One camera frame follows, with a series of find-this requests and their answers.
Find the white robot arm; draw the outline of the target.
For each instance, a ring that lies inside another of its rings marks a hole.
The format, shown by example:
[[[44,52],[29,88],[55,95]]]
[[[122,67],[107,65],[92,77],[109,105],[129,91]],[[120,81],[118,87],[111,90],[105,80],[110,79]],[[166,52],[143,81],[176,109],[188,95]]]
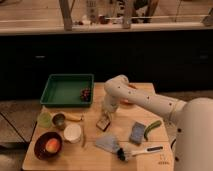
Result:
[[[114,113],[127,99],[177,127],[174,171],[213,171],[213,99],[188,102],[129,86],[125,75],[104,83],[103,110]]]

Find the orange item behind arm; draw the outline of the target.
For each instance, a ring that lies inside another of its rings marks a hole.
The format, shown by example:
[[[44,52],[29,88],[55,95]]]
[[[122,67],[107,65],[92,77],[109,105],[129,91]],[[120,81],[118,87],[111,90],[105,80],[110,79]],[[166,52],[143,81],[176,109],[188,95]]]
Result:
[[[129,102],[128,100],[121,100],[120,103],[122,105],[128,105],[128,106],[134,105],[133,103]]]

